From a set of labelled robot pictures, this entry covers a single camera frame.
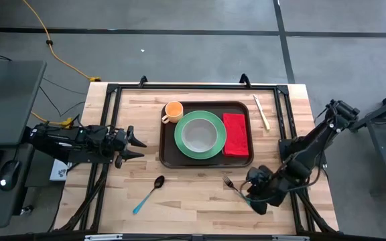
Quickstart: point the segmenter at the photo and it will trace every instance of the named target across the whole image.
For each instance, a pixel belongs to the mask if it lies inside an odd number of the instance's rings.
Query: yellow cable
[[[38,15],[38,13],[31,7],[31,5],[29,3],[27,3],[26,0],[23,0],[23,2],[29,7],[29,9],[31,9],[31,11],[35,14],[35,16],[37,17],[38,21],[40,21],[41,23],[41,26],[44,28],[44,31],[46,32],[46,35],[47,35],[47,40],[52,41],[50,39],[50,34],[48,34],[48,31],[47,31],[47,28],[46,26],[44,25],[43,21],[41,20],[40,16]],[[53,47],[50,43],[48,43],[48,47],[50,48],[50,51],[52,52],[52,55],[57,59],[59,60],[60,62],[62,62],[64,65],[68,66],[69,68],[72,68],[73,70],[77,71],[79,74],[81,74],[82,76],[84,76],[85,78],[89,79],[89,81],[91,82],[94,82],[94,81],[100,81],[101,78],[99,77],[90,77],[90,76],[87,76],[85,73],[81,72],[80,70],[78,70],[77,68],[75,68],[74,66],[68,64],[67,62],[65,62],[64,60],[61,60],[53,51]]]
[[[33,114],[35,117],[37,117],[38,120],[40,120],[42,122],[47,122],[46,119],[42,118],[41,116],[37,115],[36,113],[34,113],[32,111],[31,111],[31,114]],[[49,124],[51,124],[51,125],[62,125],[63,123],[57,123],[57,122],[49,121]]]

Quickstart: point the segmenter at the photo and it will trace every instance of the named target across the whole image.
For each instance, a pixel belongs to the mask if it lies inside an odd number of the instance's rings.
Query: spoon
[[[142,200],[141,203],[138,204],[138,206],[133,210],[133,214],[137,214],[139,212],[139,210],[142,208],[142,205],[144,205],[145,201],[147,201],[148,197],[151,195],[151,193],[157,189],[157,188],[161,188],[163,185],[164,185],[164,182],[165,182],[165,177],[164,176],[160,176],[158,178],[155,179],[154,181],[154,188],[152,189],[152,191],[144,198],[144,200]]]

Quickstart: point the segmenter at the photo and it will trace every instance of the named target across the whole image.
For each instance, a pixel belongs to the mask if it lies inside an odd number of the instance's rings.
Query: red napkin
[[[247,128],[243,114],[222,114],[222,122],[226,127],[226,144],[222,150],[229,157],[248,157]]]

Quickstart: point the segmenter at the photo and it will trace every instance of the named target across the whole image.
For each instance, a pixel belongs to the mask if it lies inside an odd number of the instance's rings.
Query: orange cup
[[[166,115],[162,117],[164,124],[168,122],[177,123],[184,116],[182,104],[178,101],[171,101],[165,106]]]

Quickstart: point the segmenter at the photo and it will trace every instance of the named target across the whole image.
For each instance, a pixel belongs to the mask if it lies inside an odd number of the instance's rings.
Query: desk
[[[100,123],[108,83],[91,83],[82,124]],[[306,86],[289,85],[294,120],[299,136],[314,128]],[[271,130],[263,127],[256,94]],[[146,234],[295,234],[290,197],[277,207],[268,207],[264,216],[256,214],[233,190],[222,182],[229,176],[238,187],[249,167],[236,169],[168,169],[159,161],[160,113],[171,100],[238,100],[249,109],[254,145],[251,166],[265,164],[275,171],[281,163],[277,142],[280,139],[273,93],[266,90],[123,90],[117,126],[135,126],[135,136],[146,149],[132,147],[145,157],[129,160],[121,169],[111,165],[105,190],[100,233]],[[112,105],[108,116],[112,116]],[[90,165],[73,169],[66,180],[55,228],[63,226],[80,206],[86,193]],[[133,208],[148,194],[154,179],[165,175],[166,182],[155,190],[137,215]],[[311,176],[314,179],[316,170]],[[329,225],[338,229],[327,180],[321,175],[309,188],[311,202]],[[304,208],[300,202],[302,223],[306,226]]]

